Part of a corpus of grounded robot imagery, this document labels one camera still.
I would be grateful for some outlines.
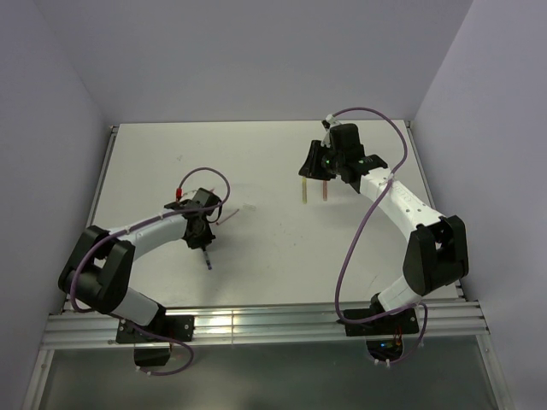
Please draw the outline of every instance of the white tabletop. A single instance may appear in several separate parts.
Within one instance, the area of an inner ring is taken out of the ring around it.
[[[367,155],[390,166],[403,149],[383,121],[354,121]],[[408,140],[402,121],[397,125]],[[232,196],[217,238],[209,246],[213,270],[200,250],[184,241],[161,246],[133,265],[130,285],[169,307],[256,306],[331,302],[347,248],[371,202],[339,179],[308,180],[302,201],[303,164],[312,139],[323,139],[319,121],[124,124],[120,126],[93,223],[108,229],[157,214],[174,199],[182,177],[214,167],[231,182]],[[398,178],[428,203],[414,152]],[[185,190],[226,189],[212,173],[192,176]],[[378,210],[362,234],[344,280],[342,300],[368,301],[402,274],[403,235]],[[430,298],[457,297],[454,285]]]

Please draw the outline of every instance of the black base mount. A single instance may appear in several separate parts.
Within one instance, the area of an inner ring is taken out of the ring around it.
[[[168,337],[181,342],[190,342],[194,333],[194,317],[191,315],[163,316],[161,330],[144,328],[159,336]],[[118,324],[116,342],[119,344],[156,343],[162,342],[155,337],[140,334],[124,320]],[[139,367],[165,366],[171,357],[171,347],[168,348],[135,348],[133,359]]]

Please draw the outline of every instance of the white enclosure wall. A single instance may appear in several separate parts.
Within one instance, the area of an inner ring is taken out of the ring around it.
[[[31,0],[0,0],[0,407],[20,408],[108,128]]]
[[[411,120],[471,0],[35,0],[112,123]]]
[[[476,0],[415,120],[438,207],[468,227],[470,273],[515,405],[547,402],[547,2]]]

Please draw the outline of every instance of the glass panel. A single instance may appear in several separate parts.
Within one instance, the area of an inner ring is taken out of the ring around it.
[[[389,370],[368,360],[363,340],[196,353],[189,370],[149,378],[130,349],[57,351],[40,409],[496,408],[474,337],[427,339]],[[174,355],[169,366],[185,358]]]

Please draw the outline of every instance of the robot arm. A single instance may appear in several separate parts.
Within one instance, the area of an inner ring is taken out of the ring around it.
[[[166,309],[129,287],[132,263],[164,243],[184,239],[191,249],[205,252],[215,236],[202,211],[221,199],[203,188],[191,200],[171,202],[156,221],[142,220],[129,227],[104,230],[89,226],[84,230],[59,278],[59,288],[70,293],[77,266],[91,248],[115,232],[127,231],[104,243],[84,266],[76,284],[76,298],[100,313],[127,319],[162,334]]]
[[[357,193],[376,200],[393,178],[391,169],[377,155],[365,155],[355,124],[337,122],[326,127],[326,138],[312,141],[299,174],[319,180],[340,176]],[[377,313],[417,303],[467,275],[465,225],[457,216],[444,217],[397,180],[379,207],[404,235],[408,247],[403,275],[373,298]]]

